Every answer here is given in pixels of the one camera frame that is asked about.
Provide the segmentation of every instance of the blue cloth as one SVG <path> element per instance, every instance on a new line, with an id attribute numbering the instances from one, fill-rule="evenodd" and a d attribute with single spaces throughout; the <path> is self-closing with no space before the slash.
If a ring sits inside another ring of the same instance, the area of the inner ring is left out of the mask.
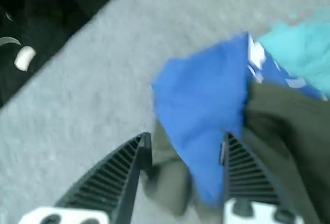
<path id="1" fill-rule="evenodd" d="M 221 141 L 225 131 L 241 136 L 248 81 L 285 85 L 286 78 L 297 80 L 243 33 L 186 59 L 170 59 L 153 82 L 155 114 L 206 204 L 221 199 Z M 300 89 L 321 96 L 311 86 Z"/>

